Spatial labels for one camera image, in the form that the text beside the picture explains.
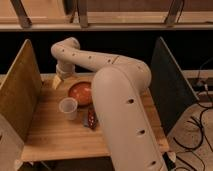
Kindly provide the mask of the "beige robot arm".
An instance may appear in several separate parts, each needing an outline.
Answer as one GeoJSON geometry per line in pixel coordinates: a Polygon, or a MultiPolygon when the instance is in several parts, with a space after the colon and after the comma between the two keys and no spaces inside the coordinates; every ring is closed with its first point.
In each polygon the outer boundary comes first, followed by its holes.
{"type": "Polygon", "coordinates": [[[85,51],[70,37],[51,47],[62,78],[76,65],[95,73],[92,101],[115,171],[168,171],[141,100],[151,83],[146,63],[131,57],[85,51]]]}

